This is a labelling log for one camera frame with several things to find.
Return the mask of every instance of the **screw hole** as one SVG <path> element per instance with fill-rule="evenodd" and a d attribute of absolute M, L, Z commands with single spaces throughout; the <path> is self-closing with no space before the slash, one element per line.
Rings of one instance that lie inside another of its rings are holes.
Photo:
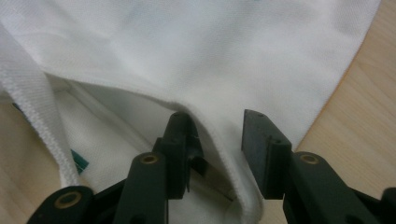
<path fill-rule="evenodd" d="M 75 205 L 81 200 L 81 193 L 78 191 L 67 192 L 66 194 L 61 195 L 55 201 L 55 207 L 59 209 L 65 209 Z"/>
<path fill-rule="evenodd" d="M 135 215 L 131 218 L 131 224 L 145 224 L 146 223 L 146 216 L 143 214 Z"/>
<path fill-rule="evenodd" d="M 304 161 L 305 163 L 312 164 L 312 165 L 319 163 L 319 159 L 314 156 L 311 156 L 311 155 L 302 155 L 300 157 L 300 160 Z"/>
<path fill-rule="evenodd" d="M 352 216 L 352 215 L 346 215 L 346 223 L 347 224 L 364 224 L 364 222 L 361 221 L 360 218 Z"/>
<path fill-rule="evenodd" d="M 158 157 L 156 157 L 154 155 L 147 155 L 147 156 L 143 157 L 140 161 L 145 164 L 152 164 L 152 163 L 157 162 L 157 160 L 158 160 Z"/>

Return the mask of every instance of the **brass insert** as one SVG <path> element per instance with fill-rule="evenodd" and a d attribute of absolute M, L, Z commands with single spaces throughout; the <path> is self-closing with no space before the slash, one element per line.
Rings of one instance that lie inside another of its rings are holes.
<path fill-rule="evenodd" d="M 319 163 L 319 159 L 311 155 L 302 155 L 300 157 L 300 160 L 312 165 L 316 165 Z"/>
<path fill-rule="evenodd" d="M 67 192 L 55 201 L 55 207 L 65 209 L 77 204 L 81 200 L 81 193 L 78 191 Z"/>
<path fill-rule="evenodd" d="M 152 164 L 158 161 L 158 157 L 155 155 L 147 155 L 140 159 L 140 162 L 145 163 L 145 164 Z"/>

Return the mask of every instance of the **textured fabric strap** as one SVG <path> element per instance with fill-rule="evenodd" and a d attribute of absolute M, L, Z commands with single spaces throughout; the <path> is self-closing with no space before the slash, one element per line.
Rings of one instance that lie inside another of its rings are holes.
<path fill-rule="evenodd" d="M 0 86 L 29 119 L 58 162 L 62 186 L 78 185 L 64 129 L 46 76 L 0 24 Z"/>

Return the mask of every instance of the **wooden surface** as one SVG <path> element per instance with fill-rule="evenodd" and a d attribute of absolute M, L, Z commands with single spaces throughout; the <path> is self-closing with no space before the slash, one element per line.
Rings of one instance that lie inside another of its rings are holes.
<path fill-rule="evenodd" d="M 396 1 L 383 0 L 343 81 L 298 151 L 319 154 L 352 188 L 396 187 Z M 267 202 L 261 224 L 287 223 Z"/>
<path fill-rule="evenodd" d="M 298 150 L 318 153 L 350 187 L 379 198 L 396 186 L 395 87 L 396 2 L 383 0 L 360 52 Z M 0 105 L 0 149 L 0 223 L 24 223 L 60 187 L 57 166 L 9 105 Z M 286 223 L 281 202 L 266 203 L 261 224 Z"/>

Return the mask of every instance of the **white tote bag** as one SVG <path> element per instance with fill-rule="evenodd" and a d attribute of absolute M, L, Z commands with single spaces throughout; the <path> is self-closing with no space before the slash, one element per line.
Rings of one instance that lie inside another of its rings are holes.
<path fill-rule="evenodd" d="M 241 152 L 244 109 L 297 146 L 357 52 L 378 0 L 0 1 L 1 102 L 19 105 L 59 164 L 103 190 L 150 151 L 173 111 L 197 124 L 229 203 L 198 180 L 170 223 L 257 223 Z"/>

